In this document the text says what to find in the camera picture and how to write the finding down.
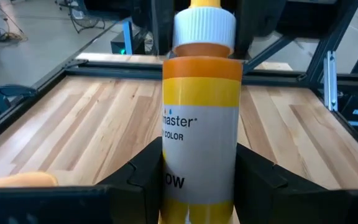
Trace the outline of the large yellow food coloring bottle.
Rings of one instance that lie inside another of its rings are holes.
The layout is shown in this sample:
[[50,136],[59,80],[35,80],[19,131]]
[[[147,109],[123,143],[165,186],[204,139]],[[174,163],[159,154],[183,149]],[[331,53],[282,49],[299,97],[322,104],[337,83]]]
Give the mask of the large yellow food coloring bottle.
[[161,224],[232,224],[242,63],[236,18],[221,0],[191,0],[163,63]]

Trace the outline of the silver metal bracket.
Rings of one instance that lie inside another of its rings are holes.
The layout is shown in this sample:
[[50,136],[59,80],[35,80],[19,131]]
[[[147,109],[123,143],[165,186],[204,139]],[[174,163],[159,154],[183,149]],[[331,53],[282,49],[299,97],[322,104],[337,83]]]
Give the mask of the silver metal bracket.
[[336,53],[335,51],[328,51],[323,61],[324,74],[324,105],[329,111],[337,111],[337,68],[336,68]]

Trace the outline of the yellow plastic bin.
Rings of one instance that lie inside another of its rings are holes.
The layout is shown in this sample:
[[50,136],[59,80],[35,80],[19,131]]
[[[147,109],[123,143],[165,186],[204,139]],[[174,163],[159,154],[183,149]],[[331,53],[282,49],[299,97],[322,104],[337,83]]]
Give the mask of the yellow plastic bin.
[[54,187],[58,185],[55,176],[46,172],[26,172],[0,178],[0,188],[5,187]]

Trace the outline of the black aluminium table frame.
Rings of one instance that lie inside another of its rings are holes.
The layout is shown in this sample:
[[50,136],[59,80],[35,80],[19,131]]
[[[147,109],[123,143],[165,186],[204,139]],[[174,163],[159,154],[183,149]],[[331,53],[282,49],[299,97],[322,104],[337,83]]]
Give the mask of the black aluminium table frame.
[[[321,93],[323,61],[328,51],[335,51],[358,7],[358,0],[287,0],[278,24],[273,31],[280,38],[244,65],[242,82],[245,85],[301,87]],[[318,46],[304,72],[263,71],[259,65],[297,38],[316,39]],[[33,97],[9,98],[11,107],[0,114],[0,134],[18,120],[45,94],[67,75],[108,78],[159,80],[162,68],[135,62],[96,62],[72,58],[56,73],[46,76],[36,87]],[[358,141],[358,61],[351,73],[337,75],[340,119]]]

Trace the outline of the black box with green light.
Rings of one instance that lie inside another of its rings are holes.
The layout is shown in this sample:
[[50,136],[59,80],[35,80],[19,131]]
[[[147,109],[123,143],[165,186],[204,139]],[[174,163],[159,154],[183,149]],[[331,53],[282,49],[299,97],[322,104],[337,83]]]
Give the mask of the black box with green light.
[[[132,32],[132,53],[145,54],[145,35],[146,33],[139,30]],[[126,54],[126,39],[124,32],[121,32],[111,41],[111,51],[113,54]]]

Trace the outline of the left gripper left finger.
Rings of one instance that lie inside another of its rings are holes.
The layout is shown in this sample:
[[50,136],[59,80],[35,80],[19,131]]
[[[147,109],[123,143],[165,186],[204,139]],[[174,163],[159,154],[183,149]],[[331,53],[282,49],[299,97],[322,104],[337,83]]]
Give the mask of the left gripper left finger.
[[92,186],[0,188],[0,224],[157,224],[162,138]]

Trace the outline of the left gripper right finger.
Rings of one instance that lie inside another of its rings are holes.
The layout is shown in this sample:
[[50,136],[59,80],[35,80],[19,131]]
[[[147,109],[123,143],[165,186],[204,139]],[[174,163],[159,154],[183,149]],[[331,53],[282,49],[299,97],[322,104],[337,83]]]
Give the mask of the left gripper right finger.
[[241,224],[358,224],[358,189],[328,190],[241,144],[236,150]]

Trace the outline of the blue post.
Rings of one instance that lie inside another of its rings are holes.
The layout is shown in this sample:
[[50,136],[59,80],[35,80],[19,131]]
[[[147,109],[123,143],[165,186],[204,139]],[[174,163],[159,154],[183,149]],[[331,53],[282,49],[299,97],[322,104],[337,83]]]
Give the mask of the blue post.
[[132,22],[130,20],[125,20],[122,25],[122,30],[124,33],[124,43],[126,48],[126,54],[132,55]]

